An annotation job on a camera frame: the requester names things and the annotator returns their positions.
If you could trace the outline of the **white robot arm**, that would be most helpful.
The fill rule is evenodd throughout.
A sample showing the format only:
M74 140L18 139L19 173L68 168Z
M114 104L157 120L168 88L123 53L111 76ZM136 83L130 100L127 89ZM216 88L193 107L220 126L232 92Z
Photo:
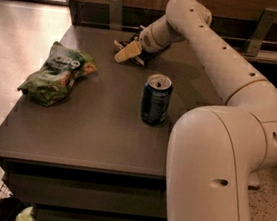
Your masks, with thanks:
M210 29L211 17L196 0L169 0L115 55L137 59L187 40L222 101L187 111L171 131L167 221L250 221L249 176L277 165L277 89Z

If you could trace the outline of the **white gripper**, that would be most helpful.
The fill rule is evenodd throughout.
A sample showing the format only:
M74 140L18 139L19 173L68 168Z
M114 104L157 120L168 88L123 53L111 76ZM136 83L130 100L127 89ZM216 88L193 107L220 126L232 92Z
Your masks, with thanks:
M127 45L116 42L115 45L118 46L120 50L114 55L115 61L121 63L131 58L135 58L142 53L142 49L150 54L161 51L163 46L156 41L152 29L152 25L149 25L148 27L140 25L134 33L134 36L138 37L139 42L133 40Z

